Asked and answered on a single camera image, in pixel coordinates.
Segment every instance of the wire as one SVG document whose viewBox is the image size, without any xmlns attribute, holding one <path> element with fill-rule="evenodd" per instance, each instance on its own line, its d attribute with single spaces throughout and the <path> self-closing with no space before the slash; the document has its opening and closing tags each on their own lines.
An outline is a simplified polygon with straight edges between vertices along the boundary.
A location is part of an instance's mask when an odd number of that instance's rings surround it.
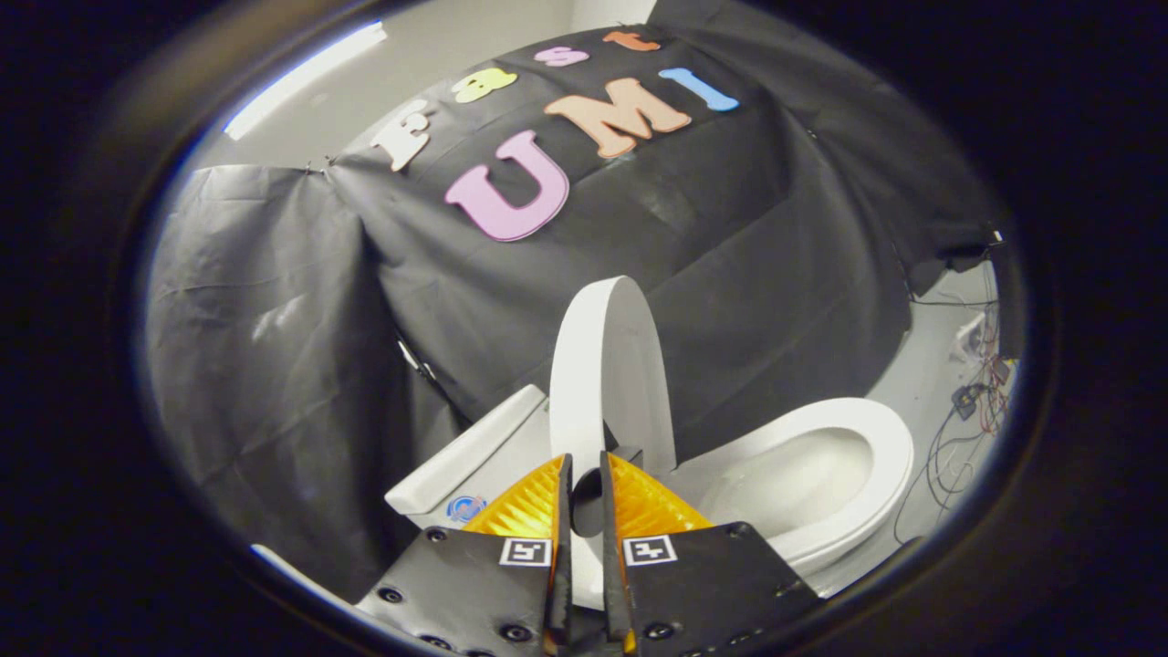
<svg viewBox="0 0 1168 657">
<path fill-rule="evenodd" d="M 994 297 L 996 289 L 993 285 L 988 268 L 982 268 L 982 283 L 985 285 L 985 298 Z M 979 345 L 981 367 L 978 368 L 976 373 L 974 373 L 974 375 L 969 379 L 969 383 L 966 386 L 966 390 L 973 397 L 973 402 L 978 406 L 979 431 L 972 436 L 947 438 L 943 441 L 941 435 L 945 433 L 945 428 L 957 413 L 955 406 L 950 409 L 950 413 L 941 422 L 940 428 L 937 429 L 937 434 L 934 434 L 932 441 L 930 441 L 929 449 L 925 454 L 925 462 L 917 471 L 916 477 L 913 477 L 912 483 L 909 485 L 909 490 L 904 493 L 904 498 L 901 500 L 896 517 L 892 520 L 892 538 L 899 545 L 905 544 L 905 541 L 901 539 L 899 534 L 901 517 L 904 513 L 909 497 L 917 487 L 922 476 L 924 476 L 925 483 L 929 486 L 929 493 L 938 507 L 937 520 L 934 523 L 936 525 L 940 523 L 941 517 L 946 511 L 953 510 L 953 507 L 950 506 L 950 500 L 953 496 L 960 495 L 973 483 L 978 473 L 976 468 L 973 464 L 973 458 L 976 456 L 978 451 L 981 449 L 981 444 L 987 437 L 994 438 L 997 436 L 1002 428 L 1006 410 L 1009 407 L 1009 394 L 1002 393 L 1001 390 L 1001 388 L 1006 385 L 1006 376 L 1000 373 L 1000 368 L 1006 359 L 996 353 L 997 340 L 1001 337 L 1001 326 L 999 323 L 1001 306 L 997 305 L 997 299 L 993 298 L 988 302 L 969 303 L 959 295 L 947 293 L 944 291 L 938 291 L 937 293 L 957 298 L 960 303 L 922 302 L 917 300 L 915 295 L 911 293 L 909 295 L 909 300 L 910 303 L 920 305 L 941 305 L 981 310 L 986 314 L 985 330 L 981 344 Z M 951 450 L 948 452 L 948 458 L 945 461 L 945 464 L 941 465 L 940 457 L 947 448 L 971 442 L 973 443 L 973 449 L 971 449 L 969 454 L 964 457 L 964 462 L 957 472 L 953 471 L 953 459 L 957 456 L 955 450 Z M 948 472 L 948 475 L 953 477 L 950 483 L 944 480 L 944 472 Z M 961 485 L 961 480 L 966 476 L 966 472 L 968 472 L 968 478 L 966 479 L 966 483 Z"/>
<path fill-rule="evenodd" d="M 913 304 L 917 304 L 917 305 L 948 305 L 948 306 L 971 307 L 972 309 L 974 306 L 981 306 L 981 305 L 986 305 L 986 306 L 994 305 L 994 304 L 997 303 L 997 299 L 990 299 L 988 302 L 969 302 L 969 303 L 958 303 L 958 302 L 918 302 L 917 299 L 909 299 L 909 303 L 913 303 Z"/>
<path fill-rule="evenodd" d="M 933 440 L 932 440 L 932 442 L 929 445 L 929 455 L 930 456 L 932 455 L 932 451 L 933 451 L 933 444 L 936 444 L 937 441 L 938 441 L 938 438 L 940 438 L 941 431 L 945 430 L 945 427 L 948 424 L 950 420 L 952 420 L 953 415 L 955 415 L 955 414 L 957 414 L 957 407 L 950 408 L 948 415 L 945 416 L 945 421 L 941 422 L 940 428 L 937 429 L 937 434 L 933 436 Z M 917 487 L 917 482 L 920 480 L 920 476 L 929 471 L 929 461 L 930 461 L 930 457 L 926 456 L 925 457 L 925 464 L 920 466 L 920 470 L 917 471 L 917 476 L 913 477 L 912 478 L 912 483 L 909 484 L 909 490 L 904 493 L 904 498 L 901 500 L 901 507 L 896 510 L 896 518 L 892 519 L 892 539 L 896 540 L 896 542 L 898 542 L 901 545 L 904 545 L 905 541 L 901 540 L 901 537 L 897 533 L 896 528 L 897 528 L 897 525 L 901 524 L 901 514 L 904 513 L 904 505 L 909 502 L 909 496 L 912 495 L 912 489 Z"/>
</svg>

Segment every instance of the foam letter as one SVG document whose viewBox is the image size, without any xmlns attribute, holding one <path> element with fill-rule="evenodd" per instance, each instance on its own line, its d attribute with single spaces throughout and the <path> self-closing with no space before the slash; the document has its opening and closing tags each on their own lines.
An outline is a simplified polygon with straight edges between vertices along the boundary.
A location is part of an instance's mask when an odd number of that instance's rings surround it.
<svg viewBox="0 0 1168 657">
<path fill-rule="evenodd" d="M 471 103 L 516 79 L 519 75 L 500 68 L 482 69 L 458 81 L 450 90 L 456 94 L 454 99 L 459 103 Z"/>
<path fill-rule="evenodd" d="M 637 146 L 635 139 L 617 134 L 613 127 L 649 139 L 653 130 L 673 132 L 689 124 L 689 115 L 670 108 L 632 77 L 614 79 L 605 84 L 604 89 L 612 103 L 584 96 L 564 96 L 543 111 L 561 115 L 575 123 L 600 146 L 597 152 L 602 158 L 616 158 Z M 645 125 L 646 118 L 653 124 L 653 130 Z"/>
<path fill-rule="evenodd" d="M 380 146 L 389 153 L 390 171 L 402 171 L 402 167 L 410 164 L 413 155 L 418 154 L 422 147 L 430 141 L 429 134 L 415 134 L 415 132 L 430 126 L 430 119 L 422 115 L 425 106 L 426 102 L 422 98 L 410 101 L 369 141 L 370 146 Z"/>
<path fill-rule="evenodd" d="M 556 46 L 535 54 L 535 61 L 543 62 L 549 67 L 566 67 L 588 58 L 588 53 L 572 50 L 566 46 Z"/>
<path fill-rule="evenodd" d="M 716 112 L 726 112 L 738 106 L 738 101 L 705 84 L 689 69 L 665 69 L 658 75 L 697 94 L 705 101 L 705 106 Z"/>
<path fill-rule="evenodd" d="M 487 165 L 479 165 L 460 175 L 446 191 L 446 202 L 461 206 L 493 240 L 513 242 L 535 233 L 559 213 L 568 200 L 568 175 L 535 145 L 534 130 L 524 130 L 503 141 L 495 157 L 515 160 L 540 184 L 540 193 L 530 203 L 521 208 L 508 203 L 487 182 Z"/>
<path fill-rule="evenodd" d="M 649 50 L 656 50 L 661 47 L 660 43 L 654 41 L 645 42 L 641 41 L 641 35 L 633 32 L 610 32 L 604 35 L 605 41 L 616 41 L 630 50 L 637 50 L 638 53 L 648 53 Z"/>
</svg>

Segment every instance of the toilet seat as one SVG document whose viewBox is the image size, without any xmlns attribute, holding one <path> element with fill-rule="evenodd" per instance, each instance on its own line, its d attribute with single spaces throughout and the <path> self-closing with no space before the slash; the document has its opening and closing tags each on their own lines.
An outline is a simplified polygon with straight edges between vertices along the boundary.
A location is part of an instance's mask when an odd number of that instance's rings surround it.
<svg viewBox="0 0 1168 657">
<path fill-rule="evenodd" d="M 708 476 L 703 478 L 708 490 L 709 483 L 726 468 L 781 449 L 799 436 L 822 429 L 844 429 L 858 435 L 868 443 L 872 462 L 868 479 L 842 507 L 809 525 L 767 537 L 771 547 L 792 568 L 800 574 L 814 572 L 868 538 L 908 486 L 913 457 L 912 436 L 901 416 L 887 406 L 865 399 L 840 397 L 797 408 L 687 462 L 662 483 L 668 486 L 670 482 L 705 471 Z M 695 486 L 682 487 L 694 491 Z M 701 503 L 697 509 L 705 511 Z"/>
</svg>

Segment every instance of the wall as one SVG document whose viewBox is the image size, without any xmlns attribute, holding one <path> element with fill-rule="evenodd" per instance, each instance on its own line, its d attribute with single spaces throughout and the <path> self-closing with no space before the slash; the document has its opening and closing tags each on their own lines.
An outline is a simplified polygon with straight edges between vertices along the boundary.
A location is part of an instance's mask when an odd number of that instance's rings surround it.
<svg viewBox="0 0 1168 657">
<path fill-rule="evenodd" d="M 656 0 L 577 0 L 572 7 L 570 32 L 642 23 L 654 5 Z"/>
<path fill-rule="evenodd" d="M 387 14 L 388 37 L 280 105 L 238 141 L 211 131 L 196 166 L 314 167 L 413 94 L 495 55 L 571 32 L 572 0 L 430 0 Z"/>
</svg>

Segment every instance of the wrinkled fabric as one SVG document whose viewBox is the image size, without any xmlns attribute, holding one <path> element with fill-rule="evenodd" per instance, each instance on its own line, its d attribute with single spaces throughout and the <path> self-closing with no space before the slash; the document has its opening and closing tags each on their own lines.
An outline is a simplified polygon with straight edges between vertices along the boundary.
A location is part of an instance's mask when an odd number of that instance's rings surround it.
<svg viewBox="0 0 1168 657">
<path fill-rule="evenodd" d="M 566 35 L 442 81 L 426 146 L 401 172 L 370 147 L 324 172 L 195 172 L 162 229 L 146 365 L 164 435 L 224 521 L 360 599 L 412 535 L 382 495 L 528 383 L 584 285 L 627 275 L 661 338 L 679 461 L 818 400 L 863 396 L 953 249 L 997 214 L 961 153 L 874 74 L 736 2 L 658 4 L 637 53 Z M 590 58 L 536 62 L 552 46 Z M 488 67 L 513 84 L 456 103 Z M 684 67 L 725 112 L 658 71 Z M 614 159 L 543 108 L 634 77 L 691 123 Z M 531 177 L 495 148 L 523 131 L 570 192 L 534 234 L 496 242 L 454 205 L 473 166 L 515 206 Z M 403 336 L 443 395 L 398 351 Z"/>
</svg>

